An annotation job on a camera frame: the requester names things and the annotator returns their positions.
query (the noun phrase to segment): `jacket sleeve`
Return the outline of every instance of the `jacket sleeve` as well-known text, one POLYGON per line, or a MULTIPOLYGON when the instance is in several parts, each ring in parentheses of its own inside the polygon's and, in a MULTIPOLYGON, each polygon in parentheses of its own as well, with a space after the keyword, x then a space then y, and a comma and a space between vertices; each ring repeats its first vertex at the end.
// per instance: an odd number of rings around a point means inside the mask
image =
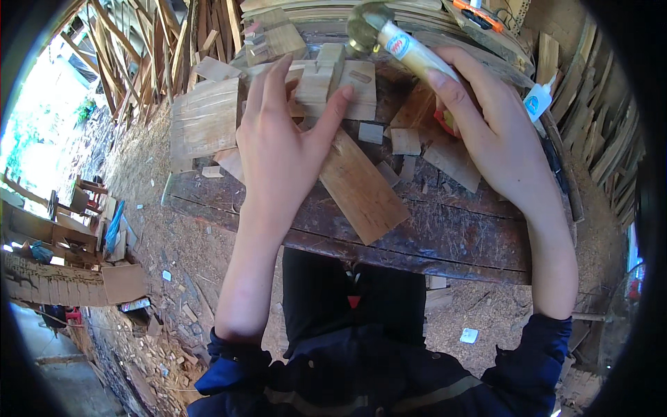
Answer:
POLYGON ((201 395, 219 394, 232 388, 261 388, 265 382, 271 354, 253 344, 230 343, 211 329, 209 370, 195 383, 201 395))
POLYGON ((515 350, 496 346, 496 366, 482 375, 518 416, 549 416, 554 387, 568 353, 572 318, 556 320, 533 314, 515 350))

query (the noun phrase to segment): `glue bottle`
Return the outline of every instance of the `glue bottle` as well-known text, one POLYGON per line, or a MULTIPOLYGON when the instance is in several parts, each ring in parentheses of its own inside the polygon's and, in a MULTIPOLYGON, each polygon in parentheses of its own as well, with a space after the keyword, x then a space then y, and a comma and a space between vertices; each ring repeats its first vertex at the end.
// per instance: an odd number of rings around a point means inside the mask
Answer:
POLYGON ((551 77, 551 80, 549 80, 547 84, 535 84, 524 99, 524 105, 526 106, 526 111, 528 112, 528 116, 532 123, 535 123, 535 120, 539 119, 542 113, 549 108, 549 104, 551 104, 552 100, 551 84, 553 84, 555 80, 556 74, 551 77))

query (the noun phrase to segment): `fingernail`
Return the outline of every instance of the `fingernail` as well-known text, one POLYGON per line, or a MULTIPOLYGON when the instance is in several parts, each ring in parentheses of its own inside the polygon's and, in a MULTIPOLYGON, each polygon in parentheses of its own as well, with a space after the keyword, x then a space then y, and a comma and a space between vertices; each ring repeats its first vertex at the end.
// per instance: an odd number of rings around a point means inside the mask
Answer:
POLYGON ((447 77, 442 72, 433 68, 426 70, 426 78, 433 88, 440 88, 447 81, 447 77))
POLYGON ((346 85, 343 87, 342 93, 346 100, 352 100, 352 97, 354 96, 354 86, 352 84, 346 85))

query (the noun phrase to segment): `black pants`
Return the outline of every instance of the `black pants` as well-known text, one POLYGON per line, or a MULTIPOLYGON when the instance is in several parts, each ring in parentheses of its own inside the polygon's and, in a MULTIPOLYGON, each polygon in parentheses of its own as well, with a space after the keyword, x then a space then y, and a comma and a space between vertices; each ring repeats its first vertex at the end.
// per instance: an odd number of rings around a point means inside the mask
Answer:
POLYGON ((285 358, 302 340, 371 323, 382 324, 388 338, 424 346, 425 302, 423 275, 356 264, 350 277, 338 259, 285 248, 283 311, 289 340, 285 358), (348 295, 361 296, 357 308, 350 308, 348 295))

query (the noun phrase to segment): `wooden workbench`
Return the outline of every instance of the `wooden workbench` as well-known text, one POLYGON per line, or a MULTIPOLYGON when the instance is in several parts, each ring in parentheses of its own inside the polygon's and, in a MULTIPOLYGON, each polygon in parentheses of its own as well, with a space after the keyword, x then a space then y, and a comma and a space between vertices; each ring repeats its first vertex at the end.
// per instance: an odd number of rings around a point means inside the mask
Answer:
MULTIPOLYGON (((323 38, 318 39, 320 42, 331 41, 318 36, 323 38)), ((415 81, 384 55, 376 57, 375 62, 376 122, 388 124, 415 81)), ((355 141, 358 123, 342 123, 355 141)), ((357 143, 373 164, 384 160, 393 168, 400 166, 402 157, 391 154, 389 139, 384 138, 382 146, 357 143)), ((236 232, 245 187, 229 174, 223 178, 203 177, 201 166, 206 166, 207 161, 197 163, 197 171, 171 174, 162 205, 236 232)), ((421 274, 530 284, 526 221, 510 202, 501 201, 484 179, 472 194, 418 158, 413 182, 401 182, 394 191, 403 199, 411 217, 372 245, 364 246, 324 186, 317 182, 297 213, 284 245, 421 274), (424 193, 425 184, 428 191, 424 193)), ((571 223, 567 196, 563 197, 571 223)))

